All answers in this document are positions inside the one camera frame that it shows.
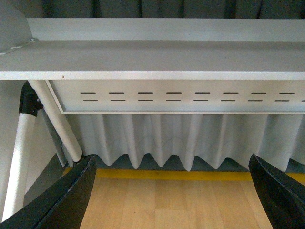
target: white curtain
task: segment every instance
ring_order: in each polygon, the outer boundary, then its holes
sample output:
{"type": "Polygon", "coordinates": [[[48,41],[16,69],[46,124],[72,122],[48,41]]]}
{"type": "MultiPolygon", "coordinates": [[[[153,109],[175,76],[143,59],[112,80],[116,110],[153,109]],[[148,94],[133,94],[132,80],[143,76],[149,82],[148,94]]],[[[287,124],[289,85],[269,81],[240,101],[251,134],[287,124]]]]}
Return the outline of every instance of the white curtain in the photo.
{"type": "Polygon", "coordinates": [[[190,171],[194,156],[218,168],[231,158],[248,168],[252,154],[285,171],[289,159],[305,164],[302,115],[84,114],[68,120],[85,153],[111,165],[128,154],[134,168],[152,154],[159,166],[179,156],[190,171]]]}

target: pleated curtain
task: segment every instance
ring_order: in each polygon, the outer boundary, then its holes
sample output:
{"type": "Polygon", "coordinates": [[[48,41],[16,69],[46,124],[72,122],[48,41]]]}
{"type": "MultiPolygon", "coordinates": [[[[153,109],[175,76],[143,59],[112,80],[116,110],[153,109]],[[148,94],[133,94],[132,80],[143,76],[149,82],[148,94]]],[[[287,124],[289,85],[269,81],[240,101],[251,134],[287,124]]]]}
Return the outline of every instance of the pleated curtain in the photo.
{"type": "Polygon", "coordinates": [[[285,171],[305,164],[303,115],[77,114],[68,120],[86,155],[111,165],[128,154],[134,168],[145,154],[163,166],[174,154],[191,170],[195,156],[217,169],[225,158],[248,168],[254,153],[285,171]]]}
{"type": "MultiPolygon", "coordinates": [[[[303,19],[305,0],[53,0],[46,17],[303,19]]],[[[285,171],[305,164],[302,115],[68,115],[86,155],[111,165],[128,154],[134,168],[152,154],[159,166],[178,155],[186,170],[195,156],[218,168],[229,157],[248,168],[256,154],[285,171]]]]}

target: yellow stripe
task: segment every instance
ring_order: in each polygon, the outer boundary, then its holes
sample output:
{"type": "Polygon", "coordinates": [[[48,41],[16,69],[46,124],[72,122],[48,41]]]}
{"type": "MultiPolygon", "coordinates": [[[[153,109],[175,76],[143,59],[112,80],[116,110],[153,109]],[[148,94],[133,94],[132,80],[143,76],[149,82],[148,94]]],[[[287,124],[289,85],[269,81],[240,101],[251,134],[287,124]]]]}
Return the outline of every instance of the yellow stripe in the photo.
{"type": "MultiPolygon", "coordinates": [[[[293,179],[305,182],[305,174],[288,173],[293,179]]],[[[102,169],[96,171],[98,178],[117,179],[152,179],[152,180],[222,180],[222,181],[251,181],[249,172],[201,172],[201,171],[161,171],[161,170],[131,170],[131,169],[102,169]]]]}

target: black bracket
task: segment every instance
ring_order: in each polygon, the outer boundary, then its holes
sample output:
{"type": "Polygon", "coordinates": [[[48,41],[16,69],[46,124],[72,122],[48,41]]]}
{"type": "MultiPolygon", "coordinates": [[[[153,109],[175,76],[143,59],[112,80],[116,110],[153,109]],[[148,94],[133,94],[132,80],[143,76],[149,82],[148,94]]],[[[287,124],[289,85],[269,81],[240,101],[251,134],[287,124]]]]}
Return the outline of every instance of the black bracket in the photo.
{"type": "Polygon", "coordinates": [[[19,114],[29,114],[37,117],[37,112],[43,108],[35,90],[26,81],[21,90],[19,114]]]}

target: light wood flooring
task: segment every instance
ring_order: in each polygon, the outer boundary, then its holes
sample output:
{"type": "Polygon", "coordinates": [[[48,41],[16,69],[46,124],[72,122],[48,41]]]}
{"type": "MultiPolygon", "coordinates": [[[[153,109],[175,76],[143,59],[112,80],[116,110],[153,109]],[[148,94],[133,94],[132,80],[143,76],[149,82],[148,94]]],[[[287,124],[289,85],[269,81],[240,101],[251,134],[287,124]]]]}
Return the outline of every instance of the light wood flooring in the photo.
{"type": "Polygon", "coordinates": [[[96,178],[81,229],[271,229],[252,181],[96,178]]]}

